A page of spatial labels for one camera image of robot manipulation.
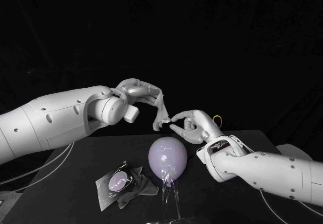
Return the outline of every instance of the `gray cloth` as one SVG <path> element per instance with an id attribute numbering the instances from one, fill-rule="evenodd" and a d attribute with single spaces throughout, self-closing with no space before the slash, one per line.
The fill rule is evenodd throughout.
<path id="1" fill-rule="evenodd" d="M 152 180 L 145 177 L 142 173 L 143 167 L 132 169 L 132 175 L 136 180 L 136 187 L 119 198 L 120 209 L 126 207 L 130 200 L 139 195 L 153 196 L 159 194 L 159 188 L 155 186 Z"/>

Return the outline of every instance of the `black table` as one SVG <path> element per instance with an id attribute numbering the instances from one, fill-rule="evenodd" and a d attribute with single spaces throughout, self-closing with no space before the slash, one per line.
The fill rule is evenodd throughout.
<path id="1" fill-rule="evenodd" d="M 254 151 L 280 153 L 262 131 L 231 131 L 226 134 L 236 135 Z M 143 166 L 143 174 L 162 189 L 162 180 L 152 172 L 148 159 L 151 146 L 162 136 L 89 137 L 80 140 L 61 168 L 25 190 L 4 224 L 145 224 L 162 221 L 162 191 L 156 196 L 135 198 L 123 210 L 116 202 L 102 212 L 96 186 L 96 181 L 128 161 L 132 168 Z M 171 136 L 185 144 L 188 156 L 205 145 L 191 144 L 178 134 Z M 50 161 L 64 149 L 54 151 Z M 40 171 L 34 182 L 57 168 L 66 155 Z M 299 202 L 266 192 L 265 196 L 288 223 L 299 223 L 301 219 L 311 223 L 323 221 Z M 218 183 L 198 157 L 190 160 L 179 178 L 179 198 L 182 217 L 203 217 L 204 223 L 282 223 L 260 191 L 240 177 Z"/>

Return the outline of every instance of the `purple balloon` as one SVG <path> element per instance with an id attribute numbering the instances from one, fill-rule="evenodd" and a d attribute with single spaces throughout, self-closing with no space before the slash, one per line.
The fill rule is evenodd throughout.
<path id="1" fill-rule="evenodd" d="M 184 143 L 175 137 L 159 138 L 151 147 L 149 162 L 156 176 L 171 187 L 184 173 L 188 163 L 188 153 Z"/>

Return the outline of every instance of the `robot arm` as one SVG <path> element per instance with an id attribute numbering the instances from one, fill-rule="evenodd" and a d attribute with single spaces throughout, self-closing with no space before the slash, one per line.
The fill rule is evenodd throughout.
<path id="1" fill-rule="evenodd" d="M 152 99 L 161 93 L 156 86 L 143 83 L 128 79 L 116 89 L 100 85 L 60 92 L 0 115 L 0 164 L 27 154 L 67 146 L 100 128 L 116 125 L 123 118 L 133 123 L 139 115 L 133 103 L 155 103 L 138 97 L 152 95 L 146 96 Z"/>
<path id="2" fill-rule="evenodd" d="M 240 176 L 256 189 L 323 206 L 323 163 L 253 150 L 247 153 L 240 139 L 221 134 L 217 124 L 211 127 L 213 119 L 204 111 L 182 112 L 172 122 L 185 117 L 185 130 L 177 125 L 171 128 L 191 143 L 207 141 L 197 154 L 218 182 Z"/>

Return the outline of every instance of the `inflated balloon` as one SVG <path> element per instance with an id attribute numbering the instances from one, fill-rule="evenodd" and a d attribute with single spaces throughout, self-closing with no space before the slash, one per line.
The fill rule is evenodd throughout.
<path id="1" fill-rule="evenodd" d="M 158 177 L 171 183 L 184 173 L 188 163 L 188 153 L 184 143 L 175 137 L 159 138 L 151 147 L 151 167 Z"/>

